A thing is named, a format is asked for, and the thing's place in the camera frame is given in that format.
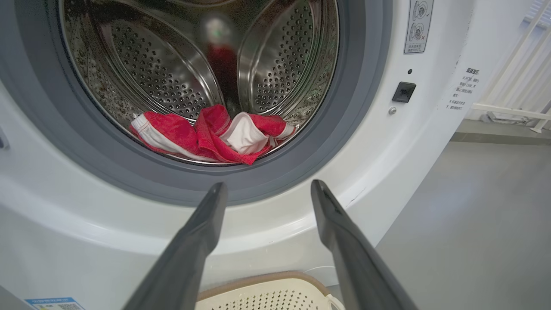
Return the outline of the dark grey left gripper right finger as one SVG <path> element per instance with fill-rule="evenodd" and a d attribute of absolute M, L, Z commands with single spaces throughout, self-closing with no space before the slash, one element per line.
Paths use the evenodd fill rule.
<path fill-rule="evenodd" d="M 329 187 L 315 179 L 311 198 L 319 239 L 332 253 L 347 310 L 415 310 L 394 277 Z"/>

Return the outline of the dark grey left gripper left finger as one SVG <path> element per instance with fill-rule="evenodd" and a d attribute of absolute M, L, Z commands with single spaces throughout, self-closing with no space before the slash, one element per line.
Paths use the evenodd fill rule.
<path fill-rule="evenodd" d="M 207 257 L 218 245 L 228 188 L 214 184 L 138 285 L 126 310 L 192 310 Z"/>

